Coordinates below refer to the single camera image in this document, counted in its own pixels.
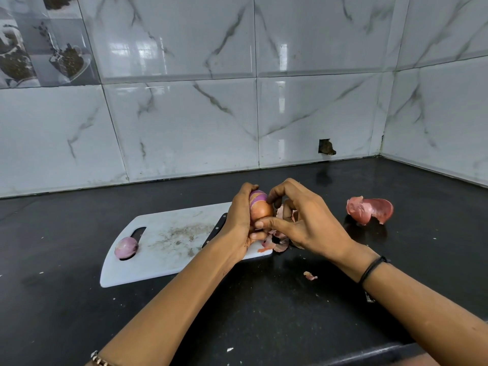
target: countertop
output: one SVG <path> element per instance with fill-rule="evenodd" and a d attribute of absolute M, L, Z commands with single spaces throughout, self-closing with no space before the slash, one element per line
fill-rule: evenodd
<path fill-rule="evenodd" d="M 287 177 L 321 195 L 355 240 L 488 319 L 488 190 L 388 159 L 342 160 L 0 200 L 2 364 L 83 365 L 174 277 L 100 287 L 107 250 L 134 217 L 228 202 L 245 181 L 269 191 Z M 359 195 L 390 200 L 391 220 L 351 223 L 345 203 Z M 172 364 L 391 362 L 411 343 L 335 266 L 292 248 L 237 264 Z"/>

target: black bracelet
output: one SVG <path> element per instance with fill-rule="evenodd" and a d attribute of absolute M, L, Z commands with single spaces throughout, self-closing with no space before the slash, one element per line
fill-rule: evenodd
<path fill-rule="evenodd" d="M 380 263 L 390 263 L 391 261 L 386 258 L 385 256 L 381 256 L 380 258 L 376 258 L 372 264 L 369 265 L 369 267 L 366 269 L 366 271 L 363 273 L 363 276 L 359 279 L 359 286 L 363 287 L 364 281 L 368 278 L 368 276 L 373 272 L 373 270 L 380 265 Z"/>

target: forearm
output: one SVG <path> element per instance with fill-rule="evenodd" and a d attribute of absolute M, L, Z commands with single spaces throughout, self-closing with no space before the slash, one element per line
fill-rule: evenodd
<path fill-rule="evenodd" d="M 235 254 L 217 236 L 100 352 L 114 364 L 168 365 L 187 329 L 222 278 Z"/>
<path fill-rule="evenodd" d="M 338 266 L 357 282 L 377 256 L 357 244 Z M 488 360 L 488 325 L 393 265 L 380 264 L 363 286 L 441 365 Z"/>

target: bracelet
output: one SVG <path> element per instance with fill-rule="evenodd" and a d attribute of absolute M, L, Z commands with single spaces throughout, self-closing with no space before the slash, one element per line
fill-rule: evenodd
<path fill-rule="evenodd" d="M 381 257 L 379 257 L 379 258 L 376 258 L 376 259 L 375 259 L 375 260 L 374 260 L 374 261 L 373 261 L 373 262 L 372 262 L 372 263 L 369 265 L 369 267 L 368 267 L 368 268 L 366 269 L 366 271 L 363 273 L 363 276 L 361 276 L 361 278 L 359 279 L 358 284 L 359 284 L 359 286 L 360 286 L 360 287 L 363 287 L 363 283 L 364 283 L 364 281 L 365 281 L 365 280 L 368 278 L 368 276 L 371 274 L 371 272 L 373 272 L 373 271 L 374 271 L 374 269 L 375 269 L 376 267 L 378 267 L 378 266 L 379 266 L 381 263 L 383 263 L 383 262 L 390 263 L 391 261 L 390 261 L 388 258 L 386 258 L 385 256 L 381 256 Z M 376 302 L 374 299 L 372 299 L 372 298 L 369 296 L 369 294 L 368 294 L 366 291 L 364 291 L 364 293 L 365 293 L 365 295 L 366 295 L 366 301 L 367 301 L 368 303 L 375 303 L 375 302 Z"/>
<path fill-rule="evenodd" d="M 99 364 L 101 366 L 115 366 L 113 363 L 108 363 L 106 360 L 100 358 L 98 356 L 98 351 L 96 350 L 95 352 L 93 352 L 90 356 L 90 360 L 94 363 L 94 364 Z"/>

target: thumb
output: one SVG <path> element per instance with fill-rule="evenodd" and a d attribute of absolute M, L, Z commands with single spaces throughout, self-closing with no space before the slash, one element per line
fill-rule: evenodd
<path fill-rule="evenodd" d="M 295 226 L 293 223 L 282 220 L 277 217 L 264 217 L 256 221 L 254 224 L 256 229 L 276 230 L 285 234 L 291 240 L 295 240 L 298 237 L 295 236 Z"/>

